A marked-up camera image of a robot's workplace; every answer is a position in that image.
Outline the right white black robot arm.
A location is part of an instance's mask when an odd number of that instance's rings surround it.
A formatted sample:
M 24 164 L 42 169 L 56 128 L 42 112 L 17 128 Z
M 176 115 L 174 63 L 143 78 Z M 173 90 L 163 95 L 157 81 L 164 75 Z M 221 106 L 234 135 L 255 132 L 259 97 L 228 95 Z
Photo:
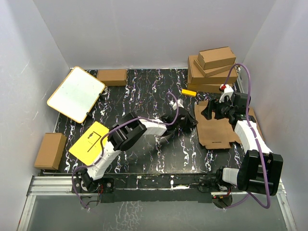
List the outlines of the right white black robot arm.
M 279 187 L 283 158 L 273 153 L 262 140 L 257 121 L 246 105 L 249 100 L 247 94 L 234 92 L 223 99 L 211 99 L 201 112 L 207 120 L 227 119 L 245 151 L 241 167 L 220 167 L 214 184 L 220 191 L 234 185 L 240 191 L 274 196 Z

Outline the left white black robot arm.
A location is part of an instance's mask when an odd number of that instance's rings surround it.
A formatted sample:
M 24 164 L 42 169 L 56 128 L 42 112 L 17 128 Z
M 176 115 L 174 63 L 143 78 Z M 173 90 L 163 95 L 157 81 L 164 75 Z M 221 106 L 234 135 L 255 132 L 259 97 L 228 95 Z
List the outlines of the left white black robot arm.
M 178 128 L 190 129 L 197 125 L 197 120 L 184 108 L 179 107 L 171 114 L 165 114 L 158 119 L 126 114 L 121 120 L 110 127 L 107 142 L 100 142 L 101 151 L 88 166 L 80 166 L 73 174 L 81 177 L 80 185 L 88 192 L 99 188 L 99 180 L 103 178 L 113 160 L 124 151 L 130 149 L 143 135 L 165 137 Z

